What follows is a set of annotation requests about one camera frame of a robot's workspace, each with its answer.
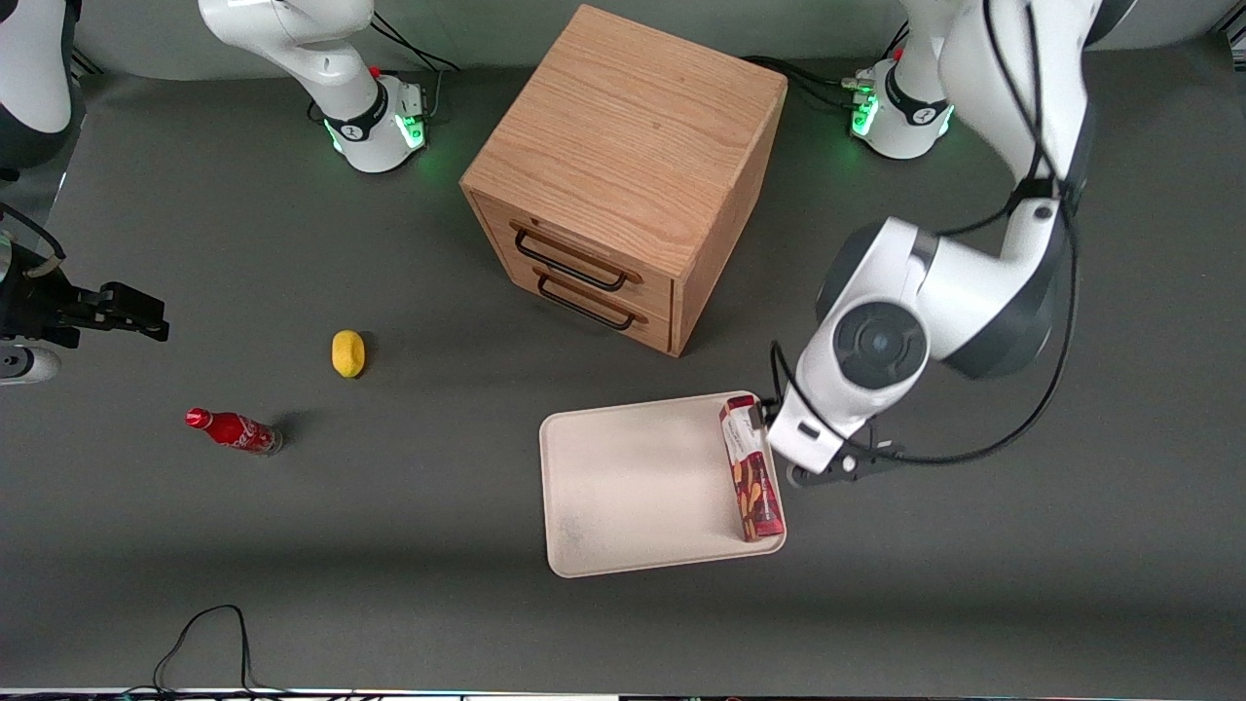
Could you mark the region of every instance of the coca-cola bottle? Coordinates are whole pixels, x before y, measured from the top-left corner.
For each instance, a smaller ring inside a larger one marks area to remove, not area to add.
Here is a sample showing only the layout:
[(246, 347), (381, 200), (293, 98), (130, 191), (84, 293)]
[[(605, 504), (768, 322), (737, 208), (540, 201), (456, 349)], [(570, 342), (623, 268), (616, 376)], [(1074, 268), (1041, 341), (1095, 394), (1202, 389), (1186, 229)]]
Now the coca-cola bottle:
[(272, 456), (282, 449), (282, 432), (233, 412), (213, 415), (196, 407), (186, 413), (186, 426), (202, 431), (226, 448), (255, 456)]

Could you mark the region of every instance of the drawer handle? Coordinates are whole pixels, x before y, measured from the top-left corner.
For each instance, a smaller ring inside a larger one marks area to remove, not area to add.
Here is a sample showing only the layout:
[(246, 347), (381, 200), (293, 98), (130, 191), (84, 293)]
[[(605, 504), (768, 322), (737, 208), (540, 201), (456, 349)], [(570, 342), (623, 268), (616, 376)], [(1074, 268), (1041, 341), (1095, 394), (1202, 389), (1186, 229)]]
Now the drawer handle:
[(619, 288), (623, 286), (623, 283), (627, 281), (627, 273), (621, 271), (618, 279), (616, 279), (614, 281), (606, 281), (603, 279), (597, 279), (591, 274), (582, 273), (576, 268), (572, 268), (564, 263), (559, 263), (558, 260), (554, 260), (549, 255), (546, 255), (525, 245), (523, 239), (528, 237), (528, 232), (527, 229), (523, 228), (518, 230), (520, 232), (515, 234), (515, 247), (520, 249), (520, 253), (523, 253), (525, 255), (532, 258), (533, 260), (540, 260), (561, 273), (569, 274), (571, 276), (578, 279), (579, 281), (583, 281), (584, 284), (591, 284), (597, 289), (602, 289), (606, 291), (618, 291)]
[(627, 319), (624, 319), (622, 321), (612, 321), (611, 319), (607, 319), (606, 316), (598, 314), (597, 311), (592, 311), (589, 309), (586, 309), (586, 308), (581, 306), (579, 304), (576, 304), (571, 299), (566, 299), (563, 296), (558, 296), (553, 291), (549, 291), (548, 289), (545, 288), (545, 283), (547, 283), (547, 281), (549, 281), (549, 278), (547, 275), (541, 275), (541, 279), (537, 280), (537, 291), (540, 291), (542, 296), (545, 296), (546, 299), (553, 301), (554, 304), (559, 304), (562, 306), (566, 306), (566, 308), (571, 309), (572, 311), (579, 311), (581, 314), (584, 314), (586, 316), (593, 319), (594, 321), (597, 321), (597, 322), (599, 322), (599, 324), (602, 324), (604, 326), (613, 327), (614, 330), (627, 330), (628, 327), (632, 326), (632, 321), (635, 320), (635, 314), (630, 314), (629, 313), (627, 315)]

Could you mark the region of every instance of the wooden box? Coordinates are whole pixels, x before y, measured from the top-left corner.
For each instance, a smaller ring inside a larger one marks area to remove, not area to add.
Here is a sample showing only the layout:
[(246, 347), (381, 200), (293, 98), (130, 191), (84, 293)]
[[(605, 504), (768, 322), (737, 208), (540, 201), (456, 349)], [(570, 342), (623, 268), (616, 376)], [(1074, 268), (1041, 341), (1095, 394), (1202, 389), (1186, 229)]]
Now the wooden box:
[(679, 356), (785, 95), (776, 72), (582, 5), (460, 184), (517, 285)]

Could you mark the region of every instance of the plastic tray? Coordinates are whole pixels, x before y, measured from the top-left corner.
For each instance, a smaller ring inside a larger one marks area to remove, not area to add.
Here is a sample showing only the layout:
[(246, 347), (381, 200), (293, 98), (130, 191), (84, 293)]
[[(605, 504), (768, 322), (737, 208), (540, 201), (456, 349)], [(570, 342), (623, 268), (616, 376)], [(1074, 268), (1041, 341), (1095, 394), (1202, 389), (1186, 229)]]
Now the plastic tray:
[[(724, 392), (553, 415), (541, 425), (549, 569), (578, 578), (769, 555), (745, 543), (723, 443)], [(775, 491), (774, 457), (763, 454)], [(782, 499), (779, 512), (782, 513)]]

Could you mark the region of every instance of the yellow object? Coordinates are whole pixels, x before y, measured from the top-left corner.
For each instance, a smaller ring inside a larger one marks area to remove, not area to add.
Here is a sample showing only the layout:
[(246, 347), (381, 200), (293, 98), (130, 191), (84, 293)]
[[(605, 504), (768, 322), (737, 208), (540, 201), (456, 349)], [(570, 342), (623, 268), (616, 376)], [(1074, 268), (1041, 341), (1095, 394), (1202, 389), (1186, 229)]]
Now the yellow object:
[(345, 379), (364, 372), (364, 339), (346, 329), (333, 336), (333, 370)]

